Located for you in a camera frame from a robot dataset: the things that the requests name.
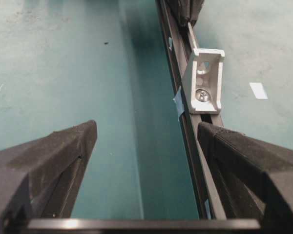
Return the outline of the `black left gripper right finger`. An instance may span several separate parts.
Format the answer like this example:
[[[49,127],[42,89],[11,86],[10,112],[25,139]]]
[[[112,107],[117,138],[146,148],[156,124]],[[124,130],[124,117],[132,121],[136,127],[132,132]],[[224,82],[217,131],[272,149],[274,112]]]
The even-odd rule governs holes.
[[[218,162],[266,204],[263,226],[293,234],[293,150],[207,122],[197,139],[208,163]]]

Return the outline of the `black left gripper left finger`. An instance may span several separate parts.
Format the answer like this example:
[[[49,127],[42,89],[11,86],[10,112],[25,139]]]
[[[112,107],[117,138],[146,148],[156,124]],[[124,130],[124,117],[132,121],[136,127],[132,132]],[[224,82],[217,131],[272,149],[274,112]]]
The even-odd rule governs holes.
[[[0,150],[0,234],[17,220],[69,218],[96,140],[89,120]]]

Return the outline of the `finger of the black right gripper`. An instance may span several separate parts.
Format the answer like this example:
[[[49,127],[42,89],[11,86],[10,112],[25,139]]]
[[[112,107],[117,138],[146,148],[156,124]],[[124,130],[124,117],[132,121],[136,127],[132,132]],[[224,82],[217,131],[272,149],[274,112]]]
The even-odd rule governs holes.
[[[186,26],[190,19],[190,1],[189,0],[167,0],[171,12],[179,26]]]
[[[190,0],[190,23],[191,25],[195,25],[198,17],[199,17],[199,13],[201,12],[202,8],[203,8],[203,4],[204,4],[205,0]]]

